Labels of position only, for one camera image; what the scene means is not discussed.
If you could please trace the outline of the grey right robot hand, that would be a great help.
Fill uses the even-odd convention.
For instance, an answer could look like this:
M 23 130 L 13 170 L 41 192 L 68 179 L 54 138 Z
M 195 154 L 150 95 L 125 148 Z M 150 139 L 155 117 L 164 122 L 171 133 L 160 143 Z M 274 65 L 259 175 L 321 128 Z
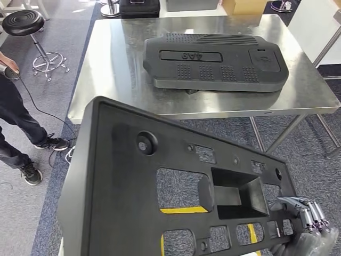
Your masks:
M 278 197 L 271 208 L 296 213 L 302 230 L 285 244 L 270 248 L 272 255 L 329 255 L 336 243 L 339 229 L 329 222 L 319 203 L 305 197 Z

